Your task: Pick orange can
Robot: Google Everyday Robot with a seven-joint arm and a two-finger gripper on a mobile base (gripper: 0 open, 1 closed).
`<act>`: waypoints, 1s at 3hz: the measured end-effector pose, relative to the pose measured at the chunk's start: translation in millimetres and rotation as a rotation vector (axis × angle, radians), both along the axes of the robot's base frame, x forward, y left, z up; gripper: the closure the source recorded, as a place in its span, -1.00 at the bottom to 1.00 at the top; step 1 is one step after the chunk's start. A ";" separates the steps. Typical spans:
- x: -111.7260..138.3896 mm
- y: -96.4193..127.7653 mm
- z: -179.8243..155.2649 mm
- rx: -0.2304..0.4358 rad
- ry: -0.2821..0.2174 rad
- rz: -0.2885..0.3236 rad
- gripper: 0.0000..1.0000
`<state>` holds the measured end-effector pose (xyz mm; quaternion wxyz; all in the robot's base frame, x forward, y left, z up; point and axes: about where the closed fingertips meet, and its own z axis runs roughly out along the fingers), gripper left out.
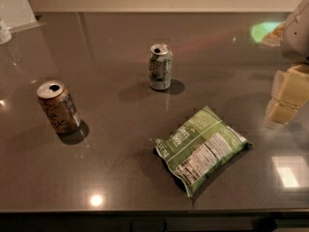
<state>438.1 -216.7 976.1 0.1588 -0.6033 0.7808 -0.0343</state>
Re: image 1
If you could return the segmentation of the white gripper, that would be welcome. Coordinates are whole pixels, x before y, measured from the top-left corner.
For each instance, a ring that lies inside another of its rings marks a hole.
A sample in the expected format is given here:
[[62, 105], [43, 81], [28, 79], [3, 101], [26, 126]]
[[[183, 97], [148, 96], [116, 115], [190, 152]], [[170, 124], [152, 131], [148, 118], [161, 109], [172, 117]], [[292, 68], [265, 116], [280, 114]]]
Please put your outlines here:
[[294, 65], [273, 78], [264, 124], [282, 127], [309, 101], [309, 0], [301, 0], [285, 22], [281, 51]]

